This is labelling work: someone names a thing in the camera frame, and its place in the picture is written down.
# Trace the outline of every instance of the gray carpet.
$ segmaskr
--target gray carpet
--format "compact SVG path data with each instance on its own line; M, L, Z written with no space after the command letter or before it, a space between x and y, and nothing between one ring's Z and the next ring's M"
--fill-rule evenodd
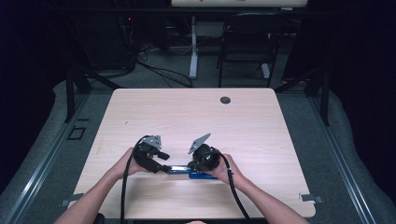
M279 56L273 88L281 84L282 66L287 60L289 46L290 43L283 48ZM203 91L205 88L217 87L216 50L213 46L200 47L198 78L193 81L194 87L203 88ZM148 60L145 63L187 75L190 69L190 55L189 53L176 54L173 51L154 50L148 54ZM161 77L140 65L131 74L111 80L125 88L169 88ZM93 79L90 82L93 86L92 94L88 96L86 104L79 111L76 122L73 124L77 128L84 128L85 133L80 140L64 139L62 141L59 154L56 155L56 160L45 181L40 186L32 203L27 205L26 213L21 214L19 219L21 223L53 222L65 209L58 206L60 200L69 198L74 191L111 96L111 90L108 87ZM173 88L183 88L182 85L172 81L169 81L169 84ZM317 111L310 104L311 99L305 98L301 93L303 86L304 83L294 87L289 93L280 93L278 100L308 187L311 193L322 196L324 199L324 203L316 204L317 213L314 217L309 218L309 221L311 223L361 223L346 185L333 161L331 145L321 128L320 120L315 116ZM56 142L57 134L63 129L66 112L64 83L54 90L57 94L57 101L45 127L21 169L0 197L1 222L7 220L11 209L34 174L35 168ZM351 172L361 187L376 222L395 223L396 208L375 185L359 160L353 147L347 116L333 94L330 99L329 115L330 129L345 155Z

